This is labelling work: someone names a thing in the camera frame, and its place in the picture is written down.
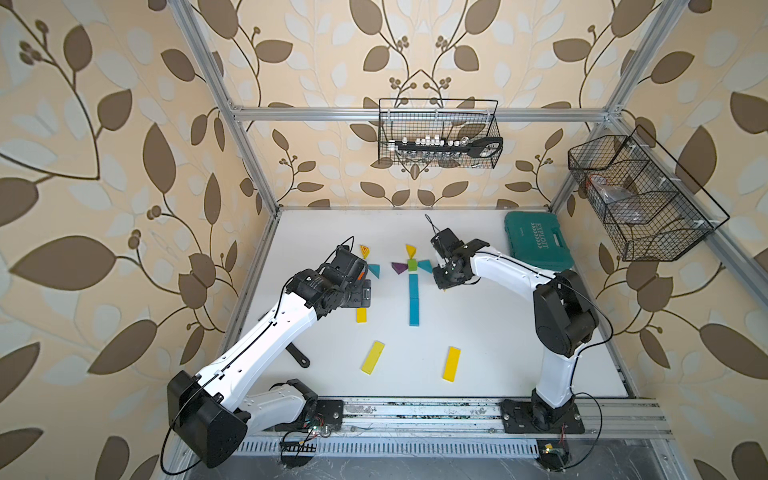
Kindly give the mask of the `yellow rectangular block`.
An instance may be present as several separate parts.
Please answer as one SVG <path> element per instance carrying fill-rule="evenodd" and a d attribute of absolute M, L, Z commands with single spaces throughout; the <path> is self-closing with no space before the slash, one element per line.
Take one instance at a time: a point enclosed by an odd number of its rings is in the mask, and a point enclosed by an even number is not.
<path fill-rule="evenodd" d="M 442 379 L 447 382 L 454 382 L 458 370 L 460 361 L 461 350 L 457 347 L 450 346 L 446 356 Z"/>
<path fill-rule="evenodd" d="M 357 308 L 355 319 L 358 324 L 365 324 L 367 322 L 367 309 Z"/>

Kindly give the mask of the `purple triangular prism block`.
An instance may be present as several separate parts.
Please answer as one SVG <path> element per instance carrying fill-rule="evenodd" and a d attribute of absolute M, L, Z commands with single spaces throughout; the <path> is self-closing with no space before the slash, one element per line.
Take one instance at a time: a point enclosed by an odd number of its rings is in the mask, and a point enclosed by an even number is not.
<path fill-rule="evenodd" d="M 408 270 L 408 265 L 406 263 L 392 262 L 391 267 L 398 275 Z"/>

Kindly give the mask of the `teal rectangular block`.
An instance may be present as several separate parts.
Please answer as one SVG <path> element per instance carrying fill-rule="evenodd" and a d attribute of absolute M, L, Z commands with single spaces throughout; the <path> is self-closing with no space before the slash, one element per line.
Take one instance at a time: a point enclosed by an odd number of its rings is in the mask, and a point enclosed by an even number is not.
<path fill-rule="evenodd" d="M 409 298 L 412 300 L 418 300 L 419 299 L 418 273 L 410 272 L 408 278 L 409 278 Z"/>
<path fill-rule="evenodd" d="M 409 299 L 409 326 L 418 327 L 420 325 L 420 302 L 418 298 Z"/>

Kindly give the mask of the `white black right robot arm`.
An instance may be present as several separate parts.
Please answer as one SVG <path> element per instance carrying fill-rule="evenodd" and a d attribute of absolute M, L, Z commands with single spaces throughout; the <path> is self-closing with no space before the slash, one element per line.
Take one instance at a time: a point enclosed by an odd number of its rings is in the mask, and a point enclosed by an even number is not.
<path fill-rule="evenodd" d="M 599 313 L 573 270 L 543 270 L 505 255 L 486 241 L 460 240 L 438 230 L 430 243 L 441 259 L 433 269 L 438 288 L 465 285 L 474 278 L 491 280 L 533 306 L 535 333 L 544 347 L 539 381 L 531 395 L 531 415 L 539 429 L 562 417 L 574 400 L 578 355 L 598 329 Z"/>

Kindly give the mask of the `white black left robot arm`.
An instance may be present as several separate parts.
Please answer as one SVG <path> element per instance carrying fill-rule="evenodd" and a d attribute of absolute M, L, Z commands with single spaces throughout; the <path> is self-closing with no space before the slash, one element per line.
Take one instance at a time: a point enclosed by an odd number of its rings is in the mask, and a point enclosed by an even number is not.
<path fill-rule="evenodd" d="M 253 395 L 267 367 L 321 318 L 339 308 L 371 303 L 368 263 L 347 243 L 317 268 L 290 277 L 276 304 L 220 357 L 191 375 L 177 373 L 167 385 L 169 429 L 215 468 L 231 457 L 250 433 L 279 428 L 314 434 L 324 425 L 318 396 L 298 379 Z"/>

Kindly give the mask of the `yellow-green rectangular block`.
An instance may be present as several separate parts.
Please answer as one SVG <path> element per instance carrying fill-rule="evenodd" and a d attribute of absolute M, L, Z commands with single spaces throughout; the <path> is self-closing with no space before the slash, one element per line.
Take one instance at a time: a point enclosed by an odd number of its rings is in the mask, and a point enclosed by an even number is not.
<path fill-rule="evenodd" d="M 361 366 L 361 371 L 367 375 L 371 375 L 385 349 L 385 344 L 380 341 L 374 341 L 371 348 L 366 355 Z"/>

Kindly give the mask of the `green plastic tool case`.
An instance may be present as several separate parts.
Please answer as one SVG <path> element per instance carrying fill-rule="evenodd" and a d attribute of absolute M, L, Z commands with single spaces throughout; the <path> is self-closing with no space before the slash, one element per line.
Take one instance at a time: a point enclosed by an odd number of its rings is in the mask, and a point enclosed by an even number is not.
<path fill-rule="evenodd" d="M 504 228 L 512 257 L 556 272 L 574 266 L 555 214 L 511 211 L 504 218 Z"/>

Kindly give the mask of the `dark green pipe wrench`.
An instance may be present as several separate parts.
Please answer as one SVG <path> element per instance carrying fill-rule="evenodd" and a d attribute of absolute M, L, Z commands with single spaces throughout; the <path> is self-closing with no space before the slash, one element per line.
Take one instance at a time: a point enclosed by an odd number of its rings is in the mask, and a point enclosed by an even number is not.
<path fill-rule="evenodd" d="M 297 362 L 297 364 L 303 368 L 307 369 L 310 367 L 311 362 L 310 359 L 293 343 L 289 343 L 285 350 L 291 355 L 291 357 Z"/>

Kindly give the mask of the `plastic bag in basket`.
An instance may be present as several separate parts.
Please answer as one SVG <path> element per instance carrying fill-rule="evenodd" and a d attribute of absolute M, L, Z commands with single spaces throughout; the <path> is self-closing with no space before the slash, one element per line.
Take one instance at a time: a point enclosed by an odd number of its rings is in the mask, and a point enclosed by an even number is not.
<path fill-rule="evenodd" d="M 648 215 L 639 194 L 629 189 L 610 185 L 601 175 L 590 175 L 589 185 L 597 199 L 596 211 L 609 223 L 645 224 Z"/>

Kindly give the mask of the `socket set rail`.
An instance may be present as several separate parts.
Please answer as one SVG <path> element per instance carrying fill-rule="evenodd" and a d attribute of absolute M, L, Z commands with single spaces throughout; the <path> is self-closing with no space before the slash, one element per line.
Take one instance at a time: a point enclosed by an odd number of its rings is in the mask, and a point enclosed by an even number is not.
<path fill-rule="evenodd" d="M 481 137 L 469 140 L 462 137 L 459 140 L 445 140 L 441 138 L 427 139 L 417 138 L 414 141 L 396 142 L 387 141 L 384 152 L 402 156 L 413 160 L 431 160 L 448 158 L 472 158 L 489 159 L 503 150 L 502 137 Z"/>

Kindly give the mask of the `aluminium front rail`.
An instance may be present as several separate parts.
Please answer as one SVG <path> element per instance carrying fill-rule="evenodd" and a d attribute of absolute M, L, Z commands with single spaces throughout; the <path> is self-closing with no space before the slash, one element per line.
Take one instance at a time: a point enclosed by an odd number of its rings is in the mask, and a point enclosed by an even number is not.
<path fill-rule="evenodd" d="M 537 430 L 490 397 L 341 397 L 338 411 L 323 413 L 310 438 L 336 439 L 554 439 L 668 440 L 673 433 L 654 400 L 582 397 L 572 425 Z"/>

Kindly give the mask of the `aluminium frame post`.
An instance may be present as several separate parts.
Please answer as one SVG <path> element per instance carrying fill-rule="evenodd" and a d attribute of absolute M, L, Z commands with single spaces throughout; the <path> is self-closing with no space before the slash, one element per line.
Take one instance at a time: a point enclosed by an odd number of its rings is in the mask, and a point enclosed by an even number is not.
<path fill-rule="evenodd" d="M 582 13 L 607 7 L 583 33 L 556 35 L 536 67 L 553 67 L 553 96 L 543 109 L 567 111 L 560 121 L 581 122 L 591 132 L 616 117 L 651 57 L 682 14 L 682 1 L 577 1 Z"/>

